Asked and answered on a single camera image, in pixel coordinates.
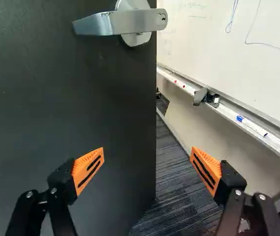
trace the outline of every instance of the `door handle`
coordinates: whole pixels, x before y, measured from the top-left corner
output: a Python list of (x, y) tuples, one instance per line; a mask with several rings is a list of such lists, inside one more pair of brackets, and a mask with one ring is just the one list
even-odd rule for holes
[(121, 35), (134, 47), (150, 40), (152, 31), (163, 30), (168, 23), (165, 9), (151, 9), (147, 0), (118, 0), (115, 11), (106, 11), (73, 21), (77, 35)]

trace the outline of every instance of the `metal bolt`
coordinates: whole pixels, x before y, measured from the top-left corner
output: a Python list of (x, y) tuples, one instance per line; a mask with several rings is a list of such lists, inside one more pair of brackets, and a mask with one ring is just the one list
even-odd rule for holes
[(56, 192), (57, 192), (57, 188), (53, 188), (53, 189), (51, 189), (51, 191), (50, 191), (51, 194), (55, 194)]
[(259, 194), (259, 198), (260, 198), (261, 200), (266, 200), (266, 196), (264, 196), (263, 194)]
[(27, 198), (30, 198), (31, 196), (32, 196), (32, 192), (29, 191), (29, 192), (27, 193), (26, 197), (27, 197)]
[(241, 191), (239, 191), (238, 189), (235, 190), (235, 193), (236, 193), (236, 195), (238, 195), (238, 196), (240, 196), (240, 195), (242, 194)]

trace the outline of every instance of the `whiteboard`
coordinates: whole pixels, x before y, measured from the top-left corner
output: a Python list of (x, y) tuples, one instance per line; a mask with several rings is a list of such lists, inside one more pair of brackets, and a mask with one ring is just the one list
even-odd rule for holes
[(280, 127), (280, 0), (157, 0), (157, 62)]

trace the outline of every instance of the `orange gripper pad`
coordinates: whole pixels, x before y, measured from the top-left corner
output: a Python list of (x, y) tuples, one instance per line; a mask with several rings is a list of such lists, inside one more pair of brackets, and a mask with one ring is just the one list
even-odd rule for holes
[(214, 197), (222, 177), (220, 162), (196, 147), (192, 147), (190, 162)]
[(104, 163), (104, 150), (98, 148), (74, 161), (72, 177), (75, 184), (76, 195), (79, 196), (89, 181)]

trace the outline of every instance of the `blue marker cap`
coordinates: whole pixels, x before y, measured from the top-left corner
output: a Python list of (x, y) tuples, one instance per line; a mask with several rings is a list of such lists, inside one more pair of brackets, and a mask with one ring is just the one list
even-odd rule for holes
[(244, 118), (243, 118), (242, 116), (236, 116), (236, 119), (237, 119), (238, 121), (242, 122)]

